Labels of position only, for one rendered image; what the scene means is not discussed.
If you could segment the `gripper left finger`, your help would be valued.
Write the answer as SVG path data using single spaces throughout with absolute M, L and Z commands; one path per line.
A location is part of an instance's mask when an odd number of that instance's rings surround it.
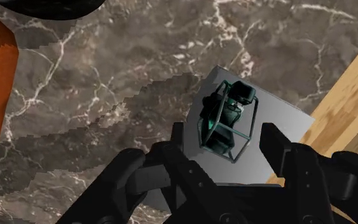
M 183 129 L 174 123 L 170 140 L 149 153 L 120 151 L 56 224 L 127 224 L 150 190 L 166 187 L 172 214 L 165 224 L 239 224 L 232 198 L 182 152 Z

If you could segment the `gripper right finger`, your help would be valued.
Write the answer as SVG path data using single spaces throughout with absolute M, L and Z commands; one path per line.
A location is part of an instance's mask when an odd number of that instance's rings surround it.
M 311 146 L 293 143 L 274 123 L 263 123 L 259 149 L 294 206 L 297 224 L 350 224 L 336 207 L 358 224 L 358 154 L 337 151 L 331 157 Z

